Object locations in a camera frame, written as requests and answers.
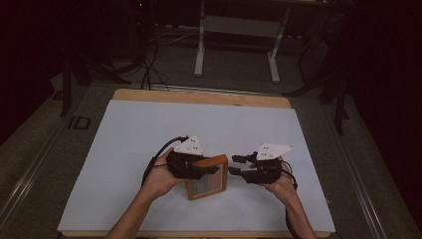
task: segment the metal leg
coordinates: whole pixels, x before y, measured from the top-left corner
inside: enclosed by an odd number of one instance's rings
[[[277,69],[277,63],[276,63],[276,55],[277,55],[277,52],[279,51],[279,46],[283,39],[283,33],[285,31],[286,23],[288,22],[290,12],[291,12],[290,8],[286,9],[283,23],[280,24],[280,28],[277,33],[276,43],[274,44],[273,50],[271,52],[268,52],[268,63],[270,65],[271,78],[274,84],[278,84],[280,82],[279,70]]]
[[[69,108],[72,104],[72,70],[71,70],[71,63],[70,63],[70,56],[69,50],[64,51],[64,59],[63,59],[63,87],[62,87],[62,112],[60,114],[61,117],[64,117],[68,112]]]
[[[205,0],[201,1],[201,19],[199,20],[199,46],[196,54],[195,76],[202,76],[202,66],[204,64],[204,23],[205,22]]]

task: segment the person's right hand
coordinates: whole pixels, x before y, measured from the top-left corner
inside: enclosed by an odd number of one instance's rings
[[[286,166],[283,159],[279,157],[280,164],[282,165],[282,168],[288,172],[290,172],[290,169]],[[281,200],[284,204],[288,203],[291,199],[297,197],[296,189],[293,185],[292,178],[287,175],[286,173],[282,172],[282,175],[280,176],[277,181],[271,183],[271,184],[260,184],[264,186],[267,190],[271,191],[276,195],[279,200]]]
[[[155,166],[152,167],[143,186],[141,187],[141,190],[148,193],[153,199],[166,194],[176,184],[187,181],[187,179],[174,177],[167,169],[166,157],[172,150],[173,148],[170,148],[165,154],[156,160],[154,164]]]

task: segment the hand-mounted device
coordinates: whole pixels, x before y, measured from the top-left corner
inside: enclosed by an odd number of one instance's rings
[[[181,141],[181,143],[170,151],[166,157],[166,163],[155,165],[162,152],[175,141]],[[149,162],[143,174],[142,185],[153,167],[167,166],[174,177],[191,179],[185,183],[188,199],[199,199],[226,189],[227,165],[227,156],[224,154],[214,157],[203,156],[201,144],[196,135],[176,137],[165,144]]]
[[[237,167],[229,167],[229,172],[233,175],[242,176],[247,183],[273,183],[280,178],[282,173],[288,174],[296,184],[295,178],[292,174],[280,165],[279,157],[290,150],[294,149],[290,145],[264,143],[261,145],[258,152],[250,155],[233,155],[234,162],[246,163],[251,162],[255,165],[254,170],[241,170]]]

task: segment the white board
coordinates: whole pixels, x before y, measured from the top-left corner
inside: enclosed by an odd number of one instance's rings
[[[150,159],[170,139],[187,135],[199,136],[205,156],[229,159],[257,151],[262,142],[292,145],[284,159],[310,223],[315,231],[335,231],[295,110],[129,101],[109,102],[58,230],[110,230]],[[175,186],[153,202],[140,230],[272,232],[287,226],[285,207],[272,193],[229,174],[225,192],[199,200],[188,201],[184,185]]]

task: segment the black cable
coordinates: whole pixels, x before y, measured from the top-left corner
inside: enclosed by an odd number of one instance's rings
[[[142,81],[141,81],[141,83],[140,83],[140,89],[141,89],[141,90],[143,90],[143,84],[145,83],[145,79],[147,79],[147,81],[148,81],[148,83],[149,83],[149,89],[151,90],[151,83],[150,83],[150,81],[149,81],[149,70],[150,70],[150,68],[152,67],[152,65],[154,64],[155,59],[156,59],[156,56],[157,56],[157,54],[156,54],[156,52],[154,51],[154,55],[153,55],[152,61],[150,62],[150,64],[149,64],[149,65],[146,63],[146,60],[145,60],[146,72],[145,72],[145,74],[143,74]]]
[[[342,239],[342,236],[341,236],[341,234],[335,229],[335,235],[337,235],[337,237],[339,238],[339,239]]]
[[[146,177],[148,176],[148,174],[149,174],[149,172],[151,171],[151,169],[153,168],[153,167],[155,167],[155,166],[164,166],[164,165],[167,165],[167,164],[160,164],[160,165],[154,165],[155,164],[155,162],[157,161],[157,159],[159,158],[159,156],[162,154],[162,152],[166,149],[166,148],[168,148],[172,143],[174,143],[174,142],[176,142],[176,141],[185,141],[186,139],[188,139],[189,137],[188,136],[185,136],[185,137],[183,137],[183,136],[179,136],[179,137],[176,137],[176,138],[174,138],[174,139],[172,139],[172,140],[170,140],[168,143],[166,143],[159,151],[158,151],[158,153],[155,155],[155,157],[153,157],[152,159],[151,159],[151,161],[149,162],[149,164],[148,164],[148,166],[146,167],[146,169],[145,169],[145,172],[143,173],[143,177],[142,177],[142,183],[140,184],[140,186],[142,186],[143,185],[143,183],[145,182],[145,179],[146,179]]]
[[[291,165],[284,160],[282,160],[282,162],[285,163],[289,167],[289,171],[282,169],[282,172],[287,174],[292,179],[293,186],[295,187],[295,189],[298,188],[298,183],[296,182],[296,178],[293,176],[293,170],[292,170]]]
[[[122,77],[122,78],[129,77],[129,76],[131,76],[131,75],[133,75],[133,74],[137,73],[140,69],[142,69],[142,66],[139,66],[137,69],[134,69],[132,72],[127,73],[127,74],[125,74],[125,75],[123,75],[123,76],[121,76],[121,77]]]
[[[57,235],[56,239],[61,239],[63,236],[62,232],[59,232],[59,235]]]
[[[129,85],[131,84],[131,82],[126,81],[126,80],[120,78],[119,76],[117,76],[116,74],[110,72],[108,69],[106,69],[105,67],[103,67],[99,63],[92,61],[91,59],[89,59],[85,55],[78,54],[78,58],[80,60],[82,60],[85,63],[85,65],[88,68],[90,68],[91,70],[96,71],[96,72],[98,72],[100,74],[103,74],[104,76],[108,77],[109,79],[111,79],[112,81],[114,81],[116,83],[129,84]]]
[[[136,57],[131,64],[124,66],[124,67],[120,67],[120,68],[111,68],[108,69],[109,71],[115,73],[115,74],[121,74],[121,73],[126,73],[128,71],[131,70],[135,70],[138,68],[142,67],[142,58],[141,57]]]
[[[164,85],[167,88],[167,90],[170,91],[170,89],[168,88],[168,86],[166,84],[166,82],[168,81],[169,77],[167,75],[163,74],[163,73],[158,72],[153,65],[151,65],[151,68],[150,69],[152,69],[152,71],[155,73],[155,76],[158,78],[158,80],[159,80],[158,84]],[[163,75],[163,77],[165,78],[165,80],[162,80],[162,78],[159,76],[160,74]]]

